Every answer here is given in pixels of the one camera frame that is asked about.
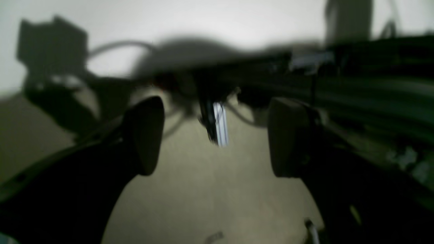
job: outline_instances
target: floor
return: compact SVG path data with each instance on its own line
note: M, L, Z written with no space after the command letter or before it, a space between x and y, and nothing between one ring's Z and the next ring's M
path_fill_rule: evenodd
M307 218L323 227L303 182L274 177L266 128L227 110L229 146L219 148L209 142L195 103L186 116L186 103L179 107L167 94L151 93L163 98L167 111L159 163L152 176L137 176L125 187L103 243L301 244ZM135 99L150 95L139 94ZM253 119L247 107L230 103ZM70 134L22 97L1 103L0 116L2 182L72 144Z

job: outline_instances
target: beige floor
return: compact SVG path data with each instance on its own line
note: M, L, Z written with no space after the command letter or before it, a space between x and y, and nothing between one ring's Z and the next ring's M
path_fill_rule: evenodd
M247 108L231 103L251 119ZM169 99L164 99L164 104L167 110L174 109ZM21 112L15 112L17 106ZM0 116L2 181L38 157L71 144L63 138L67 134L54 128L49 118L22 98L3 104ZM24 118L33 120L24 122ZM182 110L168 117L165 131L183 118ZM103 243L202 244L207 237L222 232L224 238L216 243L300 244L306 237L306 218L322 227L303 182L274 177L266 129L249 126L229 111L227 122L230 145L226 148L208 141L195 116L184 119L175 133L166 136L156 172L151 177L137 176L126 186L113 209ZM57 139L48 140L48 136ZM30 148L36 149L22 155Z

